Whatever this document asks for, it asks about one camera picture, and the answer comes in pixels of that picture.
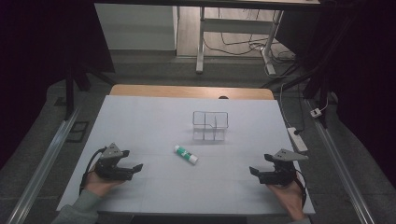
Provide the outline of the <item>white cabinet panel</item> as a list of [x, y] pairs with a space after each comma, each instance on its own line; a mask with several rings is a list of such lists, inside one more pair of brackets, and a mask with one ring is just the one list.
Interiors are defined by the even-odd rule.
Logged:
[[110, 49], [176, 50], [177, 8], [95, 4]]

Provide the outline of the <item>white table sheet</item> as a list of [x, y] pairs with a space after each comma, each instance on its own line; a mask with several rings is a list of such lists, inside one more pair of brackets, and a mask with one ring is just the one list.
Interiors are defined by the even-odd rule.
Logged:
[[[194, 111], [227, 112], [225, 140], [194, 140]], [[108, 95], [61, 205], [78, 198], [89, 159], [112, 143], [130, 150], [120, 166], [143, 163], [143, 168], [107, 194], [99, 207], [102, 212], [248, 216], [283, 211], [274, 194], [249, 171], [249, 167], [272, 170], [264, 154], [292, 148], [275, 100]], [[198, 162], [178, 156], [176, 145], [197, 156]]]

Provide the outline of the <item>white desk frame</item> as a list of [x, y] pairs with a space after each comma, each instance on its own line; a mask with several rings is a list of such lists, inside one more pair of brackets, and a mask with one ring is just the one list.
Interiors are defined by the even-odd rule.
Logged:
[[[268, 35], [265, 47], [261, 50], [267, 71], [274, 75], [275, 69], [268, 56], [282, 13], [285, 10], [314, 11], [322, 7], [319, 0], [94, 0], [102, 4], [148, 5], [199, 7], [199, 42], [196, 61], [196, 73], [202, 74], [204, 69], [204, 34], [234, 33]], [[274, 11], [272, 21], [242, 21], [232, 19], [209, 19], [205, 16], [207, 7], [268, 9]]]

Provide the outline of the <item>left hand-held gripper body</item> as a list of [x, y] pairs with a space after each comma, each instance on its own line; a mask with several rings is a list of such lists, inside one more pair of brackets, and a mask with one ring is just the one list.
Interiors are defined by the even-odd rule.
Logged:
[[122, 157], [123, 150], [120, 150], [115, 143], [106, 147], [101, 157], [95, 164], [94, 171], [106, 180], [131, 180], [133, 175], [127, 175], [126, 170], [131, 168], [121, 168], [118, 163]]

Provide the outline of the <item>black rectangular floor frame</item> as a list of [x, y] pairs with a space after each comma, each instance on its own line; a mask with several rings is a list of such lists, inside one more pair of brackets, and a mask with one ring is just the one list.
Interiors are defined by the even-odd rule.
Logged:
[[81, 143], [88, 131], [89, 124], [88, 121], [76, 121], [67, 135], [66, 141], [68, 143]]

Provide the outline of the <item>white power strip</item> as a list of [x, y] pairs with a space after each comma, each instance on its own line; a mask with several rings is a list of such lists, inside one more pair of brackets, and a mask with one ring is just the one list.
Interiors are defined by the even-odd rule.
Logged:
[[289, 133], [291, 141], [300, 152], [305, 152], [308, 150], [303, 138], [300, 136], [300, 132], [296, 128], [289, 127], [287, 131]]

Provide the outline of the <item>clear plastic organizer box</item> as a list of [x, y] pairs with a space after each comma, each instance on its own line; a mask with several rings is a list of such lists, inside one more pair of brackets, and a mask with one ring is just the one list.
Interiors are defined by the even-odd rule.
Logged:
[[193, 139], [224, 141], [229, 128], [227, 112], [194, 111], [192, 114]]

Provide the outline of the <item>wooden table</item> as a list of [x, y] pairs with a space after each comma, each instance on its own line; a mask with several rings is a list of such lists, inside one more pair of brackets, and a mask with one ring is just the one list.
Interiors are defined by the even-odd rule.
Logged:
[[274, 100], [273, 93], [268, 89], [159, 85], [117, 84], [112, 87], [110, 95], [202, 99], [219, 99], [220, 96], [224, 95], [234, 100]]

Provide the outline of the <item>green and white glue stick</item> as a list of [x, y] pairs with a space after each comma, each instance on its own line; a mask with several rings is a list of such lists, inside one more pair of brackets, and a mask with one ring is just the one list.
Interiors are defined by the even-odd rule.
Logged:
[[198, 162], [198, 157], [195, 156], [194, 154], [190, 153], [186, 148], [181, 147], [179, 145], [176, 145], [174, 147], [174, 151], [176, 152], [176, 154], [180, 157], [182, 157], [184, 160], [195, 164], [196, 162]]

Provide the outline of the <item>black metal stand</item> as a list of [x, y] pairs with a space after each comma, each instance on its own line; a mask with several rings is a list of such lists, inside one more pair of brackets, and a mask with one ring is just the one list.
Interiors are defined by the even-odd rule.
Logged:
[[65, 94], [66, 94], [66, 113], [65, 120], [70, 120], [72, 113], [75, 111], [74, 100], [74, 84], [77, 84], [81, 91], [88, 91], [91, 87], [91, 82], [88, 79], [88, 74], [98, 77], [106, 84], [114, 86], [117, 82], [108, 77], [104, 72], [90, 66], [87, 63], [71, 63], [66, 69], [65, 73]]
[[283, 83], [276, 89], [276, 91], [283, 92], [308, 80], [303, 90], [303, 97], [305, 99], [313, 99], [319, 93], [318, 109], [322, 115], [317, 117], [317, 120], [324, 128], [328, 127], [326, 122], [326, 108], [328, 106], [329, 75], [327, 74], [327, 70], [329, 63], [330, 59], [323, 57], [314, 68], [304, 75]]

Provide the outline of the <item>person's right hand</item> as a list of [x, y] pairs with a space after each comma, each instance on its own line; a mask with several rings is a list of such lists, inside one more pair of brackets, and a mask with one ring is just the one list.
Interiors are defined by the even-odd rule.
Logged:
[[280, 206], [287, 212], [292, 221], [307, 217], [303, 211], [303, 193], [295, 181], [292, 181], [286, 187], [267, 185], [267, 188], [275, 194]]

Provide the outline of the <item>person's left hand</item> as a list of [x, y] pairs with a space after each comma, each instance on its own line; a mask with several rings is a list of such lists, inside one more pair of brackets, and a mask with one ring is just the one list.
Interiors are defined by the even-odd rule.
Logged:
[[113, 188], [122, 184], [121, 180], [105, 180], [95, 171], [89, 171], [84, 184], [84, 189], [99, 197], [106, 196]]

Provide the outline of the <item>aluminium floor rail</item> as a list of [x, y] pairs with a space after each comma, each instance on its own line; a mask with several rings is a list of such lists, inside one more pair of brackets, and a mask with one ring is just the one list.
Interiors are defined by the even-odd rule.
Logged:
[[331, 134], [323, 127], [318, 119], [312, 118], [310, 114], [308, 114], [307, 117], [313, 124], [320, 142], [320, 147], [318, 149], [312, 149], [311, 152], [315, 156], [319, 153], [324, 153], [326, 155], [326, 157], [321, 161], [321, 164], [326, 165], [329, 169], [335, 172], [337, 182], [341, 184], [341, 189], [345, 193], [347, 201], [353, 207], [359, 223], [375, 224], [374, 215], [370, 211], [367, 202], [364, 200], [352, 174], [349, 172], [346, 162], [342, 158]]
[[78, 117], [80, 110], [81, 106], [78, 105], [72, 111], [68, 119], [62, 121], [58, 131], [52, 138], [46, 153], [35, 169], [35, 172], [33, 173], [21, 197], [15, 205], [11, 215], [7, 219], [6, 224], [24, 223], [35, 202], [36, 197], [38, 196], [39, 191], [41, 190], [46, 178], [50, 173], [50, 169], [52, 168], [60, 153], [60, 150], [63, 147], [66, 136], [71, 131], [71, 128]]

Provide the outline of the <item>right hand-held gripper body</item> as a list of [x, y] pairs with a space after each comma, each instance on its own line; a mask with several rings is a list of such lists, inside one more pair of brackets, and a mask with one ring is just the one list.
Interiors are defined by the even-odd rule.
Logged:
[[261, 172], [259, 178], [261, 184], [287, 186], [297, 178], [295, 161], [304, 161], [308, 157], [284, 148], [280, 149], [274, 156], [275, 170], [273, 172]]

